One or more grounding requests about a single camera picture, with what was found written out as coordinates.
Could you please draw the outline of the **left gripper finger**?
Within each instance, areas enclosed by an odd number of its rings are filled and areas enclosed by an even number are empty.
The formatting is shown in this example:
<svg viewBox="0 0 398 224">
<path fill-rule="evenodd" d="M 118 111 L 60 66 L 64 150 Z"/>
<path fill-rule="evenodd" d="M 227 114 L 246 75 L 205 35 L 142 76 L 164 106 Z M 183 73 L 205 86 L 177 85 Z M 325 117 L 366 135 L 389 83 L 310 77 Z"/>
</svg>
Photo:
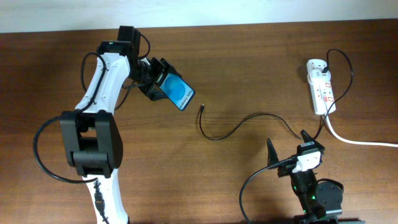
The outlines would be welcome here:
<svg viewBox="0 0 398 224">
<path fill-rule="evenodd" d="M 165 68 L 163 71 L 164 75 L 173 74 L 180 78 L 182 77 L 181 74 L 179 74 L 178 71 L 176 71 L 175 67 L 172 66 L 171 64 L 169 64 L 164 58 L 161 59 L 161 62 L 165 65 Z"/>
<path fill-rule="evenodd" d="M 151 101 L 157 101 L 166 98 L 168 98 L 168 96 L 162 90 L 158 90 L 156 88 L 153 88 L 149 93 L 149 99 Z"/>
</svg>

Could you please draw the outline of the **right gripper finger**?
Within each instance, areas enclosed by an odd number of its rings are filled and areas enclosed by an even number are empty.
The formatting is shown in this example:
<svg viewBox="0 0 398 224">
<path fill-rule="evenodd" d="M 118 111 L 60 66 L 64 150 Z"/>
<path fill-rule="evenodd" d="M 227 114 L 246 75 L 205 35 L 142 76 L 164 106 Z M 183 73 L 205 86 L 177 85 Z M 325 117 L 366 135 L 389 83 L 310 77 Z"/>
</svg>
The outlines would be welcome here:
<svg viewBox="0 0 398 224">
<path fill-rule="evenodd" d="M 308 142 L 312 142 L 313 141 L 313 138 L 306 132 L 306 130 L 304 130 L 304 129 L 301 130 L 300 134 L 301 134 L 301 136 L 303 138 L 304 143 L 308 143 Z"/>
<path fill-rule="evenodd" d="M 267 158 L 267 166 L 270 169 L 276 169 L 279 167 L 279 158 L 274 148 L 272 141 L 268 138 L 267 139 L 267 151 L 268 151 L 268 158 Z"/>
</svg>

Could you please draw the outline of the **blue screen smartphone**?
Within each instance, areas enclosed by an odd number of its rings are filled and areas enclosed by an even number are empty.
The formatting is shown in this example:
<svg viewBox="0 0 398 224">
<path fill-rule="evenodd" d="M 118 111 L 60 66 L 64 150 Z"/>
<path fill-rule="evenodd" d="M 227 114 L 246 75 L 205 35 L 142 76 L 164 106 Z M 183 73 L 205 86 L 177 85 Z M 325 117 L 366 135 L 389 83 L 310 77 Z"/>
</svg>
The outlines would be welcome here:
<svg viewBox="0 0 398 224">
<path fill-rule="evenodd" d="M 195 96 L 195 90 L 173 73 L 165 77 L 160 89 L 180 111 L 184 111 Z"/>
</svg>

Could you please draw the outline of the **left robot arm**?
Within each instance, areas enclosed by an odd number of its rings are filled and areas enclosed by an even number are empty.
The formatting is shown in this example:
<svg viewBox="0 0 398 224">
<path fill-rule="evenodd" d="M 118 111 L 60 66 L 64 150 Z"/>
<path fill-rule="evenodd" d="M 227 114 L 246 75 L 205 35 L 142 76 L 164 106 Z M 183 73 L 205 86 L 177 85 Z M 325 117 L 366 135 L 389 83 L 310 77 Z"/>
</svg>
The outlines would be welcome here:
<svg viewBox="0 0 398 224">
<path fill-rule="evenodd" d="M 172 66 L 139 54 L 141 38 L 133 26 L 120 26 L 116 40 L 103 41 L 94 52 L 96 70 L 84 97 L 60 118 L 67 162 L 88 187 L 98 223 L 130 222 L 119 188 L 123 141 L 114 119 L 125 80 L 131 79 L 152 101 L 182 92 L 166 85 Z"/>
</svg>

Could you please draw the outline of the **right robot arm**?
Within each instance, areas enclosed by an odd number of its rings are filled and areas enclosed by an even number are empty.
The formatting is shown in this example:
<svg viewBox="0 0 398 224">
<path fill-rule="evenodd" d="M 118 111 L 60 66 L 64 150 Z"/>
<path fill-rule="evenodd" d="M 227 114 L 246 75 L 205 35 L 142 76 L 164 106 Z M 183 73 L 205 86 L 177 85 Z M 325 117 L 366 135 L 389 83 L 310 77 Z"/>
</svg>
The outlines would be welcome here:
<svg viewBox="0 0 398 224">
<path fill-rule="evenodd" d="M 343 184 L 331 179 L 317 179 L 314 169 L 322 164 L 325 147 L 305 130 L 301 132 L 303 143 L 297 152 L 279 160 L 270 139 L 267 140 L 268 161 L 271 169 L 277 169 L 278 177 L 289 176 L 294 194 L 298 197 L 303 214 L 293 217 L 294 223 L 338 223 L 342 214 Z"/>
</svg>

